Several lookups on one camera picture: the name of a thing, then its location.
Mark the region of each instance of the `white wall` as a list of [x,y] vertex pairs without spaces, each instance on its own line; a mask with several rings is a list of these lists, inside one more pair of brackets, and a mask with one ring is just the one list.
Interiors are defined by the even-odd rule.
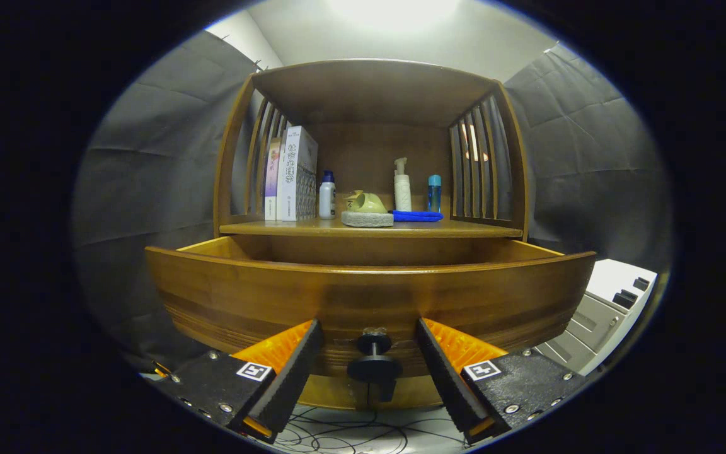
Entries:
[[[344,14],[339,2],[358,9]],[[506,81],[556,43],[510,9],[479,0],[266,0],[248,12],[284,64],[394,58]]]
[[262,69],[283,66],[279,55],[271,48],[247,11],[240,11],[211,24],[207,32],[231,44],[252,61],[261,60],[258,64]]

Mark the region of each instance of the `blue towel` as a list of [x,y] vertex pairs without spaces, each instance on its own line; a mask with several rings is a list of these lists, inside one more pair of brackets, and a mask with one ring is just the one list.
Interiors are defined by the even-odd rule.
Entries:
[[394,222],[436,222],[443,218],[440,212],[394,210]]

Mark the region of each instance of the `white pump bottle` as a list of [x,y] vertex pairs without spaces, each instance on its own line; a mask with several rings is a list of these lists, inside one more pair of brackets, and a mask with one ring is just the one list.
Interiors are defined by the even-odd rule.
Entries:
[[394,161],[394,205],[397,211],[411,211],[411,179],[405,175],[408,158]]

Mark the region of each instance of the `open drawer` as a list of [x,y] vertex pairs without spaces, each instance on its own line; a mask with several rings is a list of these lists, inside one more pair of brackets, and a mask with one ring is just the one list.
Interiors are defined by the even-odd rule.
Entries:
[[[596,259],[506,238],[233,235],[146,251],[178,330],[216,349],[234,353],[317,317],[325,346],[312,373],[335,377],[346,403],[310,403],[346,408],[358,406],[349,404],[357,397],[346,364],[360,356],[354,342],[364,330],[389,334],[403,380],[427,376],[413,341],[418,317],[508,350],[538,345],[565,330]],[[305,393],[314,393],[311,381]],[[412,402],[404,406],[438,396],[431,386]]]

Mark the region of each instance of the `wire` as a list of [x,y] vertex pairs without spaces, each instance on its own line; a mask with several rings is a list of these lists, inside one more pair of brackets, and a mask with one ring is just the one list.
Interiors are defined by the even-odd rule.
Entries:
[[[443,434],[437,434],[435,432],[431,431],[424,431],[422,429],[416,429],[416,428],[410,428],[409,426],[412,426],[414,424],[418,424],[421,422],[427,422],[427,421],[446,421],[446,422],[452,422],[451,419],[446,419],[445,417],[426,417],[426,419],[418,419],[416,421],[411,421],[408,423],[405,423],[403,425],[394,425],[389,424],[386,422],[379,422],[377,418],[379,417],[379,414],[377,411],[374,410],[374,417],[372,417],[369,421],[322,421],[320,419],[314,419],[313,417],[305,416],[306,413],[309,411],[314,410],[315,407],[310,408],[309,410],[303,411],[300,414],[297,414],[296,416],[291,417],[290,422],[292,426],[295,426],[295,428],[299,428],[300,431],[303,431],[305,434],[308,435],[308,439],[311,439],[310,445],[302,445],[302,442],[305,441],[305,437],[301,436],[300,434],[297,434],[296,431],[291,430],[294,434],[296,434],[299,439],[296,441],[296,439],[290,439],[290,440],[281,440],[282,443],[293,443],[293,445],[282,445],[283,448],[290,448],[292,446],[304,446],[305,448],[311,448],[312,451],[299,451],[299,452],[317,452],[317,451],[326,451],[326,450],[337,450],[337,449],[352,449],[352,454],[357,454],[356,446],[364,445],[365,443],[369,443],[374,441],[375,439],[381,439],[384,436],[388,436],[389,434],[393,432],[398,432],[401,436],[401,440],[397,443],[397,446],[395,448],[392,448],[391,451],[389,451],[387,454],[401,454],[408,445],[408,436],[406,434],[406,431],[414,431],[414,432],[421,432],[423,434],[431,434],[432,436],[441,437],[444,439],[449,439],[452,441],[455,441],[457,443],[462,443],[462,446],[467,448],[468,446],[471,446],[469,443],[466,442],[465,439],[456,439],[455,437],[451,436],[444,436]],[[332,426],[332,429],[326,430],[326,431],[320,431],[312,433],[311,431],[306,430],[300,425],[297,425],[293,422],[306,422],[308,424],[323,424],[326,426]],[[363,428],[383,428],[387,429],[381,434],[378,434],[375,437],[371,437],[370,439],[357,442],[357,443],[349,443],[345,439],[340,439],[336,436],[327,436],[326,434],[337,434],[338,432],[342,431],[349,431],[354,429],[363,429]],[[342,443],[345,443],[346,446],[334,446],[334,448],[329,448],[329,446],[321,446],[321,440],[337,440]]]

